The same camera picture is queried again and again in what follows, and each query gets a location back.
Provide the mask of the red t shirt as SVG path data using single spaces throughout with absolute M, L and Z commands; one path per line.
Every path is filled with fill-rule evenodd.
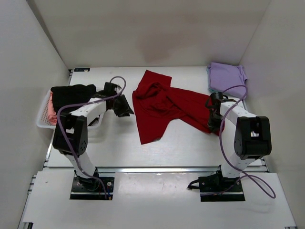
M 171 86 L 172 78 L 146 70 L 132 93 L 136 123 L 142 145 L 162 138 L 168 124 L 180 119 L 192 127 L 212 133 L 208 127 L 209 96 Z

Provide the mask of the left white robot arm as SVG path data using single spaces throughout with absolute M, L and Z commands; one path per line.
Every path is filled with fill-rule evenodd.
M 78 182 L 89 191 L 103 187 L 104 183 L 86 152 L 88 126 L 96 119 L 101 120 L 108 110 L 113 110 L 117 117 L 133 114 L 123 95 L 124 89 L 112 81 L 106 82 L 101 91 L 93 84 L 51 89 L 57 115 L 53 148 L 68 158 Z

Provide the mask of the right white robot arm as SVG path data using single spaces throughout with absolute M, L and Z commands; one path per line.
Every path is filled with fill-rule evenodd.
M 250 163 L 271 153 L 270 122 L 266 116 L 246 111 L 222 92 L 212 93 L 205 106 L 209 109 L 208 128 L 212 133 L 222 137 L 225 121 L 234 124 L 234 153 L 230 158 L 224 157 L 225 164 L 214 174 L 192 181 L 187 188 L 199 189 L 205 196 L 221 195 L 247 177 L 245 169 Z

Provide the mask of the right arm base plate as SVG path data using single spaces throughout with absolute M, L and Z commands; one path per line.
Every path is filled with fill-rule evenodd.
M 238 178 L 224 178 L 216 174 L 199 177 L 201 202 L 245 201 L 241 181 Z

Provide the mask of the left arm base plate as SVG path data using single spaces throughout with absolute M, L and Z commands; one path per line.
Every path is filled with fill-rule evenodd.
M 74 175 L 70 199 L 72 200 L 112 200 L 115 177 L 100 177 L 104 187 L 99 181 Z

